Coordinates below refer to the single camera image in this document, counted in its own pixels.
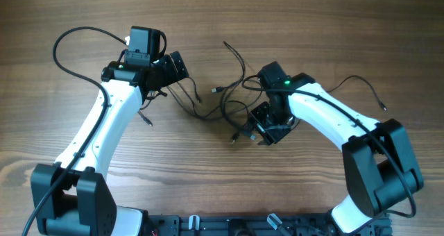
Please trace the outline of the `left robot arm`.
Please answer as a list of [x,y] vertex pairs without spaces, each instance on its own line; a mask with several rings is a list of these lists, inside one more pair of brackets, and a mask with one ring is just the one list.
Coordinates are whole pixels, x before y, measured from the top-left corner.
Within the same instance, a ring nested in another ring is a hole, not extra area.
[[60,64],[64,72],[99,89],[96,101],[71,144],[51,165],[31,174],[33,223],[41,235],[157,235],[148,212],[118,206],[106,183],[115,149],[133,116],[145,102],[164,95],[162,88],[188,77],[179,52],[167,54],[166,35],[132,26],[126,48],[97,82]]

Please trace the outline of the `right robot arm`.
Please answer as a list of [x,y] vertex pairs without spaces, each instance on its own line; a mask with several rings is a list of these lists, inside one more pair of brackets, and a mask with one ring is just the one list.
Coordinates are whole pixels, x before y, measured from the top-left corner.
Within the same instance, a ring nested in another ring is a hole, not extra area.
[[278,143],[300,121],[321,132],[342,153],[348,195],[327,214],[276,214],[268,224],[282,235],[391,235],[390,215],[416,215],[413,194],[424,186],[418,161],[404,126],[380,122],[336,100],[311,76],[285,74],[277,62],[256,75],[268,101],[253,109],[245,125]]

